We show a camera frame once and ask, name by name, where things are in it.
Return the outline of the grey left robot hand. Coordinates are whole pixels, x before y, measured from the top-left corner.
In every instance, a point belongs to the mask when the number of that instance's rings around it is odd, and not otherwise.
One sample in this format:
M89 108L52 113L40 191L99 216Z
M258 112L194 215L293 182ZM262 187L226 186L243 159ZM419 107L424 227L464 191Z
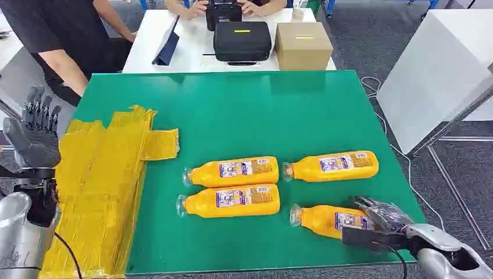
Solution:
M51 103L52 97L45 93L45 88L33 85L23 105L21 119L4 118L3 133L22 168L53 169L61 160L57 134L61 107L52 108Z

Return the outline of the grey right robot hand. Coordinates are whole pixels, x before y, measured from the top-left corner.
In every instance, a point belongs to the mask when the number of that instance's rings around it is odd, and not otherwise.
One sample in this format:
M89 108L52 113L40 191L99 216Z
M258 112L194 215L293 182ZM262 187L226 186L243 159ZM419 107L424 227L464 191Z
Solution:
M363 196L354 196L353 202L384 232L401 233L407 225L414 223L409 215L394 204L376 201Z

